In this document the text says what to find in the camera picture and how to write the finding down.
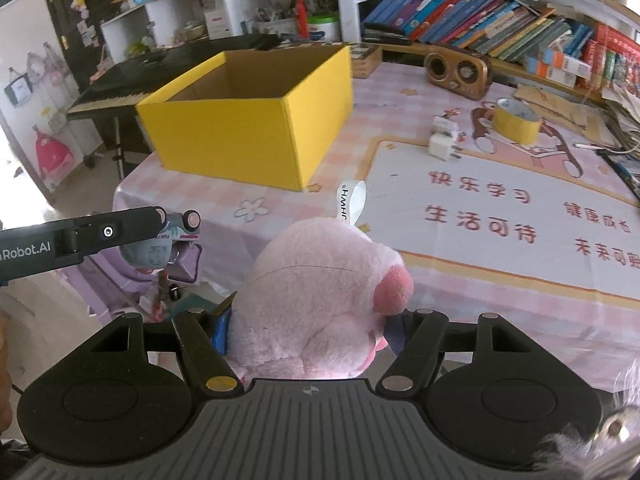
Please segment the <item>grey purple toy car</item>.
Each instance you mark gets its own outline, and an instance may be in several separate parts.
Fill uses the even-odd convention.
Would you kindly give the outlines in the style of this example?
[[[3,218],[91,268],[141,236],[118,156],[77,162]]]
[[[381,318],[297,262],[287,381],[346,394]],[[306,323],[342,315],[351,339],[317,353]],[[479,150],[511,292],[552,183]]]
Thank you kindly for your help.
[[[182,214],[160,206],[156,210],[163,221],[160,232],[155,238],[120,246],[122,258],[139,271],[164,270],[171,281],[196,283],[202,255],[201,215],[193,209]]]

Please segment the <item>pink pig plush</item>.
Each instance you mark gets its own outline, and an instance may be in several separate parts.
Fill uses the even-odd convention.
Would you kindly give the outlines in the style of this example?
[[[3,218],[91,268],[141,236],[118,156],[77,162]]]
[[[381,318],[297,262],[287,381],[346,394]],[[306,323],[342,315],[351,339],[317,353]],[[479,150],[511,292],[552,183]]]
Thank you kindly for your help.
[[[337,218],[296,222],[259,254],[231,303],[226,360],[256,378],[347,379],[385,348],[413,279],[401,255]]]

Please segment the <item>white power adapter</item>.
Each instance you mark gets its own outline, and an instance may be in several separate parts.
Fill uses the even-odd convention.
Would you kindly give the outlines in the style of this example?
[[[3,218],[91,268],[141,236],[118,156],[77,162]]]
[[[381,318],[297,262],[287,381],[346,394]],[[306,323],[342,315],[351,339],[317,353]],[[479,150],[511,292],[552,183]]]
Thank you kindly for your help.
[[[444,162],[453,158],[461,158],[461,148],[457,146],[457,137],[449,133],[433,133],[430,142],[428,142],[428,152]]]

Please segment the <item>small white grey box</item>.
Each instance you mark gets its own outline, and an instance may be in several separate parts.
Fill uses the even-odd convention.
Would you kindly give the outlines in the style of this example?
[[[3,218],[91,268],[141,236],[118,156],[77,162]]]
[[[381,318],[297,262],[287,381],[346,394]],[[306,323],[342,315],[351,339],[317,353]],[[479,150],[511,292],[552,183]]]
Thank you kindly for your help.
[[[432,133],[446,134],[447,136],[457,136],[460,132],[459,126],[447,117],[436,116],[432,121]]]

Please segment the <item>yellow tape roll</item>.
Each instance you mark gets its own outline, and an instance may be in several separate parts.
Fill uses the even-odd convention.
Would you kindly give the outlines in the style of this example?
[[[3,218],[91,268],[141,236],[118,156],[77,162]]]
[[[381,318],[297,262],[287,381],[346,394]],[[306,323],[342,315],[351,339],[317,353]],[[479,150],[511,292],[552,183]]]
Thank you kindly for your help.
[[[523,145],[536,142],[541,118],[525,103],[513,98],[495,102],[494,129],[505,138]]]

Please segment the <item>black electronic keyboard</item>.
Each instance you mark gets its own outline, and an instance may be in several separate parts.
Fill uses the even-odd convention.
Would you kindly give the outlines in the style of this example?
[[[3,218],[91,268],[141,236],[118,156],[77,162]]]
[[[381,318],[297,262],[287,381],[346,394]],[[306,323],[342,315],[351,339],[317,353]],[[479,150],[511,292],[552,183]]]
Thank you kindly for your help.
[[[140,54],[111,67],[81,93],[66,112],[68,120],[134,114],[139,102],[193,67],[224,51],[271,50],[277,35],[250,34],[196,40],[179,47]]]

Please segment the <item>pink checkered tablecloth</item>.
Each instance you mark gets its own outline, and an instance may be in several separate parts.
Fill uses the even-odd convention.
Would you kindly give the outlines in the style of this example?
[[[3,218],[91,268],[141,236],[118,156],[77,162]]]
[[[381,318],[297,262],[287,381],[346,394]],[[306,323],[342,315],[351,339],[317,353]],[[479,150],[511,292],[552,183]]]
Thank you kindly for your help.
[[[291,223],[336,213],[361,180],[359,227],[410,268],[413,304],[455,321],[496,312],[594,386],[639,357],[639,204],[576,134],[543,125],[520,148],[491,127],[494,84],[472,102],[431,86],[418,66],[385,63],[354,84],[352,116],[304,192],[182,174],[150,156],[119,185],[116,208],[194,209],[201,276],[232,290]],[[432,121],[459,126],[460,159],[428,152]]]

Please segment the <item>yellow cardboard box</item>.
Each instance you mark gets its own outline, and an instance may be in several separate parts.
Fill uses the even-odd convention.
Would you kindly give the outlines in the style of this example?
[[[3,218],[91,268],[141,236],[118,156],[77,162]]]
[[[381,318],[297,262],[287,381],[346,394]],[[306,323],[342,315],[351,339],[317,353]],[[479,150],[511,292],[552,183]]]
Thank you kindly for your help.
[[[140,101],[168,170],[301,191],[352,114],[344,44],[224,51]]]

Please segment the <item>brown retro radio speaker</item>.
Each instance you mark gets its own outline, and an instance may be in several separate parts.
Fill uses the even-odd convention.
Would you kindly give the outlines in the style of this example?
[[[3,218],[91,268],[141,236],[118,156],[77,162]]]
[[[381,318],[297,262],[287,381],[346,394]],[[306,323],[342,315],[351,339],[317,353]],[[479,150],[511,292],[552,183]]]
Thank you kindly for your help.
[[[465,99],[484,99],[492,84],[492,66],[486,56],[446,44],[428,44],[423,65],[430,84]]]

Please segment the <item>checkered chess board box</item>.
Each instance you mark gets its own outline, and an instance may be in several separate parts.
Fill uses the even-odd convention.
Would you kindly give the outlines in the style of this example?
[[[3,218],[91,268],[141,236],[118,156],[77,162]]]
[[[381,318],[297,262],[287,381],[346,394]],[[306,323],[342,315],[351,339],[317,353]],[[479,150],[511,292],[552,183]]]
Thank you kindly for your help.
[[[352,64],[352,78],[367,79],[383,61],[383,51],[376,44],[351,44],[350,64]]]

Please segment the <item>stack of papers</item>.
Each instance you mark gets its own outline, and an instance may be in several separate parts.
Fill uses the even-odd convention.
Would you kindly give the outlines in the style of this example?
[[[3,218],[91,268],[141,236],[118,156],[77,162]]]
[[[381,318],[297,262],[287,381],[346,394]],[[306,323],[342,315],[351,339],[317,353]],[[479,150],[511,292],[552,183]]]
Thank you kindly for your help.
[[[608,108],[608,126],[621,148],[610,153],[631,175],[631,181],[639,187],[639,98],[627,88],[611,84],[602,91]]]

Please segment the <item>red bottle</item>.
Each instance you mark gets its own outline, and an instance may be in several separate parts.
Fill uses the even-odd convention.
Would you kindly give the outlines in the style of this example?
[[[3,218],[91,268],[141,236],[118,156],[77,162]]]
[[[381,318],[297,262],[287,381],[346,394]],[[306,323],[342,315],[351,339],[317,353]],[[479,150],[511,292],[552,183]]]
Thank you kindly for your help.
[[[299,37],[309,39],[309,25],[305,0],[295,0],[295,16]]]

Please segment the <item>white green lidded jar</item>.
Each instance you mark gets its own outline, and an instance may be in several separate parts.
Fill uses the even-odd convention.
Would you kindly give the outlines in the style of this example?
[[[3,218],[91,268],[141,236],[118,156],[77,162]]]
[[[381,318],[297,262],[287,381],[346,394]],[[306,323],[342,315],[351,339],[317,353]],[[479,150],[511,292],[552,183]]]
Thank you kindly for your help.
[[[340,16],[337,13],[308,16],[309,40],[313,42],[340,42],[342,40]]]

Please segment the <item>row of leaning books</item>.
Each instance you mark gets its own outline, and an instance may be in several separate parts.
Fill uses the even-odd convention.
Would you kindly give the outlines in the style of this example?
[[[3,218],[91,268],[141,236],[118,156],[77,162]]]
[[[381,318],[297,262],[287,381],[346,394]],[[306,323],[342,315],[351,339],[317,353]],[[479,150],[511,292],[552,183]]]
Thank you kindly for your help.
[[[362,19],[369,40],[446,44],[518,64],[565,87],[639,93],[639,43],[595,18],[525,0],[378,0]]]

